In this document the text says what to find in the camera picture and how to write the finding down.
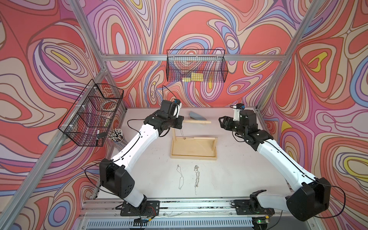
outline white table surface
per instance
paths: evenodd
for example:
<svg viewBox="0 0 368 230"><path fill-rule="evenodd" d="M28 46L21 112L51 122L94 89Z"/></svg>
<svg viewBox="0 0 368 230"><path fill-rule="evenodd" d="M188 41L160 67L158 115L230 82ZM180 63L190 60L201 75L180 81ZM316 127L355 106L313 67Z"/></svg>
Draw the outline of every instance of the white table surface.
<svg viewBox="0 0 368 230"><path fill-rule="evenodd" d="M121 127L125 138L130 141L136 131L127 126L130 119L144 119L157 109L128 109ZM211 124L183 123L184 136L218 137L217 160L186 160L170 158L172 133L156 139L141 155L132 170L135 187L148 198L211 198L248 197L252 192L266 189L275 193L288 193L286 180L276 168L261 154L246 143L234 140L230 131L220 128L219 117L233 117L231 108L188 108L181 109L180 115L189 119L193 111L210 120ZM143 121L130 121L137 130ZM181 167L184 185L179 189ZM199 166L199 183L195 194L196 175L194 166ZM99 198L117 198L100 191Z"/></svg>

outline wooden base tray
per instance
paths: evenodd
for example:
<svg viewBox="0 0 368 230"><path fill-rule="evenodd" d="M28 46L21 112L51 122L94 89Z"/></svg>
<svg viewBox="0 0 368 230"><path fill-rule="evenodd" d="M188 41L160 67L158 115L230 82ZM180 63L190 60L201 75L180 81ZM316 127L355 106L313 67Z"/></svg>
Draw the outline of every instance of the wooden base tray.
<svg viewBox="0 0 368 230"><path fill-rule="evenodd" d="M183 122L203 123L208 121L184 120ZM217 159L217 137L177 137L175 130L171 144L171 158L193 159L193 160L216 160Z"/></svg>

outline silver necklace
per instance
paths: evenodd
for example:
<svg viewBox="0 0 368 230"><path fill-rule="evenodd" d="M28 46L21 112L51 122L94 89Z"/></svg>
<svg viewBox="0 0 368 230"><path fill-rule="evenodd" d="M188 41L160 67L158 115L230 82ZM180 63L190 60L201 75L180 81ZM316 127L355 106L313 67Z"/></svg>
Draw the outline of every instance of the silver necklace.
<svg viewBox="0 0 368 230"><path fill-rule="evenodd" d="M181 187L183 187L183 185L184 185L184 176L183 176L183 174L181 173L181 167L178 165L177 167L176 167L176 171L178 171L178 173L180 173L180 179L179 179L179 189L181 189Z"/></svg>
<svg viewBox="0 0 368 230"><path fill-rule="evenodd" d="M198 187L198 183L199 183L199 171L198 171L198 169L199 169L198 165L194 166L194 171L195 171L194 191L195 191L196 195L197 195L197 187Z"/></svg>

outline aluminum frame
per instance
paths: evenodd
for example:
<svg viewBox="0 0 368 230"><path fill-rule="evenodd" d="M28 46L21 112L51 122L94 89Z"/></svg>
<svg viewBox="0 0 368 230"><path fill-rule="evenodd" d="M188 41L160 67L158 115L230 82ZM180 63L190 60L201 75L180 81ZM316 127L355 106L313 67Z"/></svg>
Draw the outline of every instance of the aluminum frame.
<svg viewBox="0 0 368 230"><path fill-rule="evenodd" d="M261 98L259 99L256 108L261 108L264 103L267 101L267 96L270 92L273 91L275 88L276 82L281 78L284 69L287 67L291 56L293 55L294 51L296 50L299 42L302 40L303 35L307 31L309 25L311 24L314 16L316 15L317 11L321 7L321 5L325 2L325 0L314 0L312 1L311 5L309 6L307 12L305 13L304 18L301 20L301 23L296 30L293 38L290 41L290 44L285 52L285 59L283 62L280 62L277 66L274 74L272 75L270 81L267 83L265 90L261 94Z"/></svg>
<svg viewBox="0 0 368 230"><path fill-rule="evenodd" d="M98 77L99 80L102 80L102 76L104 75L104 73L104 70L100 70L96 77ZM78 101L78 103L66 119L66 124L70 123L70 121L73 119L74 115L79 109L79 106L87 98L88 92L91 89L92 87L88 87L86 92L81 96L81 99ZM60 130L57 130L57 134L50 141L49 145L42 153L41 157L37 160L36 164L33 166L18 190L11 197L10 201L2 211L0 216L0 230L8 230L12 227L16 218L22 211L23 207L26 205L28 199L32 195L33 191L37 187L38 183L42 179L43 175L49 168L51 162L55 158L56 154L59 152L66 139L67 136L63 134Z"/></svg>
<svg viewBox="0 0 368 230"><path fill-rule="evenodd" d="M188 55L176 54L176 57ZM284 54L225 54L226 61L283 61ZM166 54L102 54L104 61L166 61Z"/></svg>
<svg viewBox="0 0 368 230"><path fill-rule="evenodd" d="M89 45L92 48L93 54L95 55L95 58L98 62L98 64L100 65L100 68L103 70L106 70L107 73L107 82L110 85L114 85L116 86L116 83L106 65L106 62L102 60L102 56L101 56L101 49L97 44L97 41L95 39L95 37L93 36L92 33L92 29L89 26L88 20L86 15L83 12L83 8L81 7L81 5L79 4L79 0L69 0L70 2L70 7L72 8L75 17L77 18L77 21L79 23L79 25L82 28L82 31L87 39L87 42L89 43Z"/></svg>
<svg viewBox="0 0 368 230"><path fill-rule="evenodd" d="M287 63L289 62L293 52L295 51L298 43L302 39L306 29L308 28L309 24L313 20L314 15L318 11L320 5L325 0L314 0L312 1L309 9L306 12L306 15L302 19L300 26L298 27L295 35L293 36L289 47L286 50L284 55L282 54L254 54L254 55L225 55L225 59L227 61L280 61L279 65L277 66L275 73L271 77L268 85L266 86L265 90L263 91L260 100L256 105L257 116L259 119L263 120L262 116L260 115L258 108L264 104L266 101L266 96L274 89L275 83L281 77L283 70L285 69ZM91 45L92 51L95 55L97 62L100 65L100 72L95 78L95 81L100 83L103 80L104 74L107 74L107 81L111 85L116 85L107 65L106 61L113 61L113 60L121 60L121 61L165 61L166 55L154 55L154 54L124 54L124 55L111 55L111 54L102 54L101 50L97 44L95 37L93 36L92 30L90 25L87 21L86 15L83 12L82 7L79 4L78 0L70 0L70 6L73 9L73 12L79 22L82 31L85 33L87 42ZM47 168L50 166L52 160L56 156L57 152L61 148L63 142L66 140L66 136L61 133L60 131L54 136L51 140L50 144L43 152L41 157L38 159L30 173L27 175L26 179L22 182L19 189L15 192L12 196L11 200L7 204L7 206L2 211L2 215L0 216L0 230L8 230L11 228L12 224L18 217L19 213L21 212L22 208L26 204L27 200L33 193L34 189L38 185L39 181L41 180L42 176L44 175Z"/></svg>
<svg viewBox="0 0 368 230"><path fill-rule="evenodd" d="M225 218L234 217L263 217L249 213L248 215L237 215L235 208L230 203L234 199L249 199L249 197L224 197L224 198L149 198L148 200L160 201L160 215L157 219L174 220L174 218ZM88 200L82 207L77 229L86 229L90 220L98 219L134 219L134 217L120 216L120 210L114 207L121 204L120 199L96 199ZM281 211L275 210L274 216L280 216ZM283 216L292 216L291 213L283 212Z"/></svg>

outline pencil bundle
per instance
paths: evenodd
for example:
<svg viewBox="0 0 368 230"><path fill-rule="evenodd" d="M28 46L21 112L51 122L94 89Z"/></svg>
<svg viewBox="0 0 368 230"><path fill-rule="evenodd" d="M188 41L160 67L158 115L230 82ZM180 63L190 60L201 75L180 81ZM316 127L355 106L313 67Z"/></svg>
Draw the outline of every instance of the pencil bundle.
<svg viewBox="0 0 368 230"><path fill-rule="evenodd" d="M113 142L119 142L124 139L123 132L120 128L114 128L111 130L107 137Z"/></svg>

